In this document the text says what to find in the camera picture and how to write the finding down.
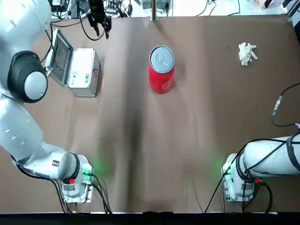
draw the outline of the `crumpled paper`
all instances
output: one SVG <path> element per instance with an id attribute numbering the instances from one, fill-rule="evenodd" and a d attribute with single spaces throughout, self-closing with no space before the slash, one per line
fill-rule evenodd
<path id="1" fill-rule="evenodd" d="M 252 49 L 255 49 L 256 45 L 251 45 L 250 43 L 248 43 L 248 45 L 246 45 L 246 42 L 242 43 L 239 45 L 239 56 L 240 56 L 240 62 L 243 66 L 248 66 L 248 62 L 252 62 L 251 56 L 253 56 L 253 58 L 255 60 L 257 60 L 257 56 L 255 55 L 255 53 L 252 51 Z"/>

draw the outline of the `brown tabletop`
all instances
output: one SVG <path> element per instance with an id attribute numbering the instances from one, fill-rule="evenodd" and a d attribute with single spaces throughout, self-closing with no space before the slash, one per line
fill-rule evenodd
<path id="1" fill-rule="evenodd" d="M 87 21 L 85 27 L 94 37 Z M 96 49 L 103 70 L 98 95 L 76 98 L 50 78 L 46 97 L 26 107 L 45 142 L 89 158 L 106 181 L 113 211 L 203 211 L 229 154 L 251 139 L 295 131 L 271 123 L 279 94 L 299 81 L 300 48 L 284 15 L 113 19 L 110 38 L 97 42 L 80 24 L 61 30 L 74 47 Z M 248 67 L 238 58 L 242 42 L 257 45 L 258 60 Z M 175 55 L 174 87 L 163 95 L 148 83 L 149 53 L 157 45 Z M 48 46 L 43 34 L 33 49 L 43 57 Z M 297 88 L 286 93 L 278 123 L 299 121 L 299 96 Z M 23 176 L 0 154 L 1 212 L 61 211 L 52 184 Z M 300 210 L 300 179 L 266 181 L 272 211 Z M 261 188 L 248 211 L 265 211 L 268 200 Z M 240 205 L 226 203 L 226 211 Z M 77 210 L 103 211 L 97 193 Z M 209 211 L 223 211 L 222 188 Z"/>

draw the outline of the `soda can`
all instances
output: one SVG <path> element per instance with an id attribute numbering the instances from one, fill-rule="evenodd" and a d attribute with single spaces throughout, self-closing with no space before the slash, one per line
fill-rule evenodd
<path id="1" fill-rule="evenodd" d="M 149 83 L 152 90 L 159 94 L 172 88 L 175 69 L 175 57 L 166 46 L 155 47 L 149 57 Z"/>

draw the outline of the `metal case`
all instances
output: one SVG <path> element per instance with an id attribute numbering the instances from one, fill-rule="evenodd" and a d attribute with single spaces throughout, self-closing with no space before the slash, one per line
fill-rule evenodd
<path id="1" fill-rule="evenodd" d="M 68 87 L 77 97 L 95 97 L 100 60 L 92 48 L 76 48 L 73 53 Z"/>
<path id="2" fill-rule="evenodd" d="M 53 30 L 53 49 L 45 67 L 61 86 L 67 86 L 77 97 L 95 97 L 101 63 L 93 48 L 74 48 L 59 29 Z"/>

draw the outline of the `white robotic arm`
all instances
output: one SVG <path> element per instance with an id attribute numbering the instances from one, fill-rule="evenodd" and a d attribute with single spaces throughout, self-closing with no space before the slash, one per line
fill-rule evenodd
<path id="1" fill-rule="evenodd" d="M 274 140 L 287 141 L 290 137 L 280 137 Z M 300 135 L 296 135 L 293 142 L 300 142 Z M 222 166 L 224 176 L 224 191 L 229 202 L 249 201 L 253 198 L 254 178 L 300 175 L 297 166 L 300 161 L 300 144 L 293 143 L 293 149 L 289 149 L 285 142 L 256 141 L 246 145 L 244 152 L 237 156 L 231 154 Z"/>
<path id="2" fill-rule="evenodd" d="M 48 27 L 46 0 L 0 0 L 0 146 L 18 167 L 49 180 L 62 180 L 66 202 L 90 202 L 93 167 L 83 155 L 43 142 L 43 132 L 23 103 L 41 100 L 47 77 L 33 42 Z"/>

